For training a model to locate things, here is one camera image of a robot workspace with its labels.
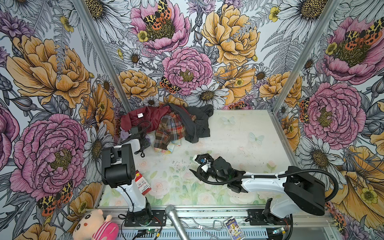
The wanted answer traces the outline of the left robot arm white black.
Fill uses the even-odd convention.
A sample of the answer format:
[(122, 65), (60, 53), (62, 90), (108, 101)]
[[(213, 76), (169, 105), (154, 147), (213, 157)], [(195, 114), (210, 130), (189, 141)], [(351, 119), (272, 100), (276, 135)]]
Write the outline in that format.
[(101, 176), (103, 183), (118, 190), (130, 204), (126, 217), (128, 224), (147, 226), (152, 220), (152, 210), (147, 198), (136, 183), (134, 156), (144, 153), (146, 129), (135, 126), (131, 135), (121, 145), (102, 150)]

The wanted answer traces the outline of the lavender cloth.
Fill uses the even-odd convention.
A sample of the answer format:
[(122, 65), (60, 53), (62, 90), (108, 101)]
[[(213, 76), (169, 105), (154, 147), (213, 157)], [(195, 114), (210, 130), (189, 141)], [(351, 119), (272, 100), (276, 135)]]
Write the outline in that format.
[(138, 132), (138, 133), (135, 133), (135, 134), (132, 134), (130, 132), (124, 132), (122, 131), (121, 132), (121, 140), (120, 140), (120, 144), (123, 144), (129, 140), (132, 140), (132, 139), (138, 139), (139, 142), (141, 143), (141, 145), (151, 145), (151, 136), (150, 135), (147, 135), (146, 132)]

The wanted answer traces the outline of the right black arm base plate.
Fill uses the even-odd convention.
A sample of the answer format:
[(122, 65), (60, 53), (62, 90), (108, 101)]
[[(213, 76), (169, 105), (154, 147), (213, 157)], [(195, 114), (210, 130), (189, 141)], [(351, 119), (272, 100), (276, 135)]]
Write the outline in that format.
[(248, 209), (248, 217), (245, 219), (251, 226), (288, 226), (291, 224), (290, 216), (281, 219), (272, 214), (265, 214), (262, 209)]

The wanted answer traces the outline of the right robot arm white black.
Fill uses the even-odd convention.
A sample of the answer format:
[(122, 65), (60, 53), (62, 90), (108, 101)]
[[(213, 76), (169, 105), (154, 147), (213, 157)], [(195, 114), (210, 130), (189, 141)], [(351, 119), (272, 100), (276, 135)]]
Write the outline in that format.
[(193, 158), (199, 166), (192, 173), (200, 181), (214, 186), (225, 185), (237, 194), (267, 192), (278, 195), (269, 198), (262, 210), (249, 213), (250, 224), (277, 225), (300, 211), (313, 216), (325, 214), (325, 185), (295, 166), (280, 173), (254, 174), (234, 169), (222, 157), (209, 154)]

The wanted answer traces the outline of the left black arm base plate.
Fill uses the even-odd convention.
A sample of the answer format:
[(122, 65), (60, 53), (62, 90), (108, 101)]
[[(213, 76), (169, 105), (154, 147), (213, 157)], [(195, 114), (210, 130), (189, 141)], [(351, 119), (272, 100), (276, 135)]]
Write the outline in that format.
[(147, 210), (142, 210), (129, 214), (123, 221), (124, 227), (165, 227), (167, 215), (165, 210), (152, 210), (149, 214)]

